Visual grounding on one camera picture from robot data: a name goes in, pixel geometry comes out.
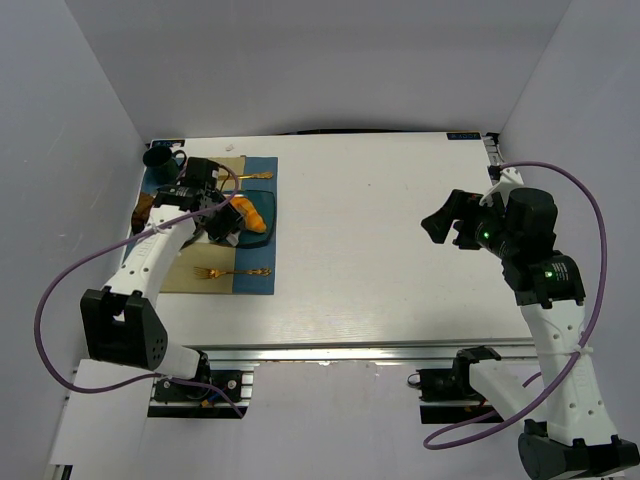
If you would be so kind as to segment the large striped croissant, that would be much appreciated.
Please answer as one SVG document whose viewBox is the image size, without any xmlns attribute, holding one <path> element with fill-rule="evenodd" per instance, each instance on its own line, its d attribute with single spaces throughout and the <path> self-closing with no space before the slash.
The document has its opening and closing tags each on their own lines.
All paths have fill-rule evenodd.
<svg viewBox="0 0 640 480">
<path fill-rule="evenodd" d="M 242 215 L 247 231 L 258 234 L 267 231 L 266 222 L 248 198 L 236 196 L 231 199 L 231 205 Z"/>
</svg>

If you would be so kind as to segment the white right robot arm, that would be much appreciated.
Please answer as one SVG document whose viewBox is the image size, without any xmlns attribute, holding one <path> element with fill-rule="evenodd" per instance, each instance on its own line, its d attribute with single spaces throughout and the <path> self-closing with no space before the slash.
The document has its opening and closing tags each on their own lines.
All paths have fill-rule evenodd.
<svg viewBox="0 0 640 480">
<path fill-rule="evenodd" d="M 455 229 L 458 248 L 484 248 L 501 261 L 531 333 L 543 384 L 553 390 L 518 419 L 518 454 L 527 475 L 606 477 L 637 466 L 639 449 L 619 436 L 591 354 L 580 343 L 587 330 L 585 291 L 577 264 L 554 247 L 557 213 L 553 197 L 539 189 L 495 193 L 490 204 L 477 193 L 453 190 L 421 226 L 436 244 Z"/>
</svg>

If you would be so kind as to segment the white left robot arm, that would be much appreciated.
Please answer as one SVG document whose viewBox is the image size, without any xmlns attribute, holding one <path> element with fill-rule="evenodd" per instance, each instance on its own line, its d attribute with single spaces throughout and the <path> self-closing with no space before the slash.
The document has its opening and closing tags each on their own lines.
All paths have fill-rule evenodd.
<svg viewBox="0 0 640 480">
<path fill-rule="evenodd" d="M 118 272 L 102 289 L 84 293 L 80 311 L 91 359 L 182 380 L 204 371 L 203 355 L 170 340 L 155 307 L 172 263 L 196 230 L 227 235 L 242 219 L 232 196 L 218 188 L 221 170 L 235 176 L 213 160 L 190 157 L 184 175 L 158 189 Z"/>
</svg>

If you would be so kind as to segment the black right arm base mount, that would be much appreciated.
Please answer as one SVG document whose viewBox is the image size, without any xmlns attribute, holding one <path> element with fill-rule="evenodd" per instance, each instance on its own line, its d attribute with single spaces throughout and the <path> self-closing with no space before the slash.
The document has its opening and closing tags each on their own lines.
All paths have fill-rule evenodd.
<svg viewBox="0 0 640 480">
<path fill-rule="evenodd" d="M 448 368 L 425 368 L 407 377 L 407 385 L 419 392 L 423 425 L 449 425 L 480 418 L 481 423 L 499 423 L 502 417 L 487 400 L 471 388 L 470 366 L 481 361 L 500 361 L 490 347 L 459 350 Z"/>
</svg>

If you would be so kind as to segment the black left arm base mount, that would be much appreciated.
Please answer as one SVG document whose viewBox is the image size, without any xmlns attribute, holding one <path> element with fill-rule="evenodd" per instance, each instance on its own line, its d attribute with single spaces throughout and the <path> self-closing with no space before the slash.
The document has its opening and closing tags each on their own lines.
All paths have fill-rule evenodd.
<svg viewBox="0 0 640 480">
<path fill-rule="evenodd" d="M 240 415 L 218 390 L 245 414 L 252 396 L 253 372 L 214 369 L 210 372 L 208 380 L 215 390 L 166 379 L 156 381 L 147 416 L 163 419 L 239 420 Z"/>
</svg>

